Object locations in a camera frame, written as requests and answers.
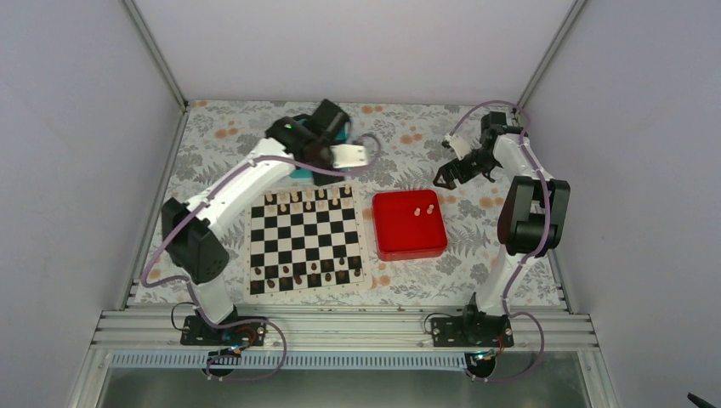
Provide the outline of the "red plastic tray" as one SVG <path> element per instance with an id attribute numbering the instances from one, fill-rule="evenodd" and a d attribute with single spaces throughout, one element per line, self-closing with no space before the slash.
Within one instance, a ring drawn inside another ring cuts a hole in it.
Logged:
<path id="1" fill-rule="evenodd" d="M 434 211 L 427 214 L 429 205 Z M 420 216 L 414 211 L 419 207 Z M 433 190 L 397 190 L 372 198 L 378 258 L 384 262 L 437 258 L 448 237 L 438 196 Z"/>

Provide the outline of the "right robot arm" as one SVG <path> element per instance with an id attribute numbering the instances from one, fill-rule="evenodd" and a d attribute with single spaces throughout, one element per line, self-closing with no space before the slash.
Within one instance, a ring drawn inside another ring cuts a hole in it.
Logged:
<path id="1" fill-rule="evenodd" d="M 439 168 L 435 186 L 453 190 L 479 175 L 492 181 L 496 168 L 510 181 L 497 221 L 497 263 L 464 308 L 460 325 L 463 340 L 480 346 L 493 334 L 491 317 L 511 318 L 508 298 L 526 269 L 560 243 L 571 187 L 544 168 L 526 129 L 509 125 L 503 112 L 491 110 L 482 116 L 479 147 L 454 131 L 442 144 L 456 157 Z"/>

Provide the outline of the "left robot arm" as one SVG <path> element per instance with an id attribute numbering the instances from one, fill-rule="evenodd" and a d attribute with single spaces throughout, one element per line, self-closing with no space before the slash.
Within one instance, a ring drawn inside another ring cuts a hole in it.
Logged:
<path id="1" fill-rule="evenodd" d="M 341 177 L 332 147 L 350 123 L 349 115 L 328 99 L 309 115 L 284 116 L 208 189 L 162 205 L 162 243 L 156 254 L 166 252 L 182 269 L 177 278 L 186 284 L 202 331 L 212 342 L 229 342 L 240 324 L 222 278 L 230 261 L 222 236 L 261 193 L 299 168 L 313 172 L 317 184 Z"/>

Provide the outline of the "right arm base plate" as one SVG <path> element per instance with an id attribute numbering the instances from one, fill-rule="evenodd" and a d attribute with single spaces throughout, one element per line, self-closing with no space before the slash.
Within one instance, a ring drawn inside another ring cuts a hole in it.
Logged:
<path id="1" fill-rule="evenodd" d="M 434 317 L 430 335 L 436 348 L 512 348 L 513 330 L 506 315 Z"/>

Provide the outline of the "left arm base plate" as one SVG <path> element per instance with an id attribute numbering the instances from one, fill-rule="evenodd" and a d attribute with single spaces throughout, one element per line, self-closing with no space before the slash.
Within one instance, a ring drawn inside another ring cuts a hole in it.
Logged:
<path id="1" fill-rule="evenodd" d="M 264 345 L 266 331 L 266 323 L 260 321 L 216 329 L 208 326 L 200 316 L 192 315 L 185 318 L 179 342 L 184 346 L 259 347 Z"/>

